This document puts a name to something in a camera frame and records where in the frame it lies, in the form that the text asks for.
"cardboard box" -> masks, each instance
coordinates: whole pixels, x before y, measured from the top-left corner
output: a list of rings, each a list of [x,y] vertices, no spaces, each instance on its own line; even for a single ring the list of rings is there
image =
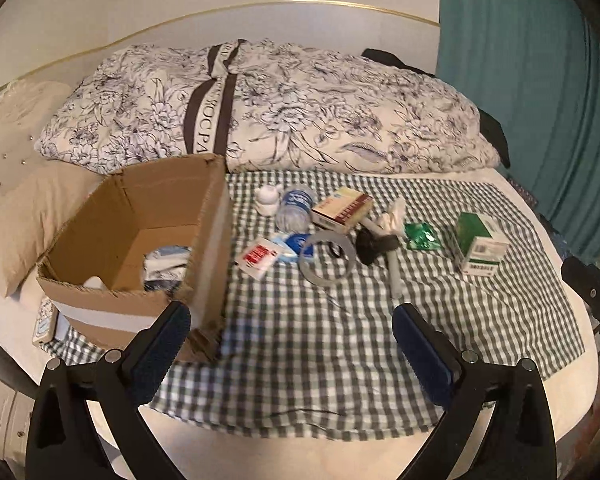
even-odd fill
[[[504,258],[509,239],[492,217],[460,213],[453,236],[458,269],[473,276],[493,276]]]
[[[222,327],[232,217],[220,156],[128,166],[108,176],[64,225],[38,267],[38,282],[89,341],[125,348],[171,301],[163,290],[143,290],[144,255],[166,245],[191,247],[174,293],[191,311],[177,360],[211,360]],[[82,286],[91,276],[108,290]]]
[[[311,209],[311,221],[337,233],[347,234],[374,206],[368,194],[341,187]]]

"green foil packet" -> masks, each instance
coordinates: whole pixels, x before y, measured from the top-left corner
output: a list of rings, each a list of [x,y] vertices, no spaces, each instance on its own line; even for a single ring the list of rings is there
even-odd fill
[[[407,235],[408,249],[432,251],[442,248],[435,230],[426,222],[422,222],[421,224],[405,224],[404,233]]]

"green box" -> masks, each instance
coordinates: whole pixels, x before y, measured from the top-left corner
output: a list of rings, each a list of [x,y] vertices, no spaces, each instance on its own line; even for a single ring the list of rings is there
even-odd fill
[[[495,219],[467,212],[458,217],[453,242],[458,269],[473,276],[493,276],[510,244]]]

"red and white packet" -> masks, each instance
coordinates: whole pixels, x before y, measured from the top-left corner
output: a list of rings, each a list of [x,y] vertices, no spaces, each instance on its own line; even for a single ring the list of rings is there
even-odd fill
[[[261,280],[280,256],[281,248],[266,238],[256,238],[238,256],[235,263],[256,280]]]

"teal curtain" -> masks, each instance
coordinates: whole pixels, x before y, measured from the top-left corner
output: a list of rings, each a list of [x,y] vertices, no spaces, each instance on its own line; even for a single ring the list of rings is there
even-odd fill
[[[436,75],[502,124],[510,173],[600,255],[600,42],[573,0],[440,0]]]

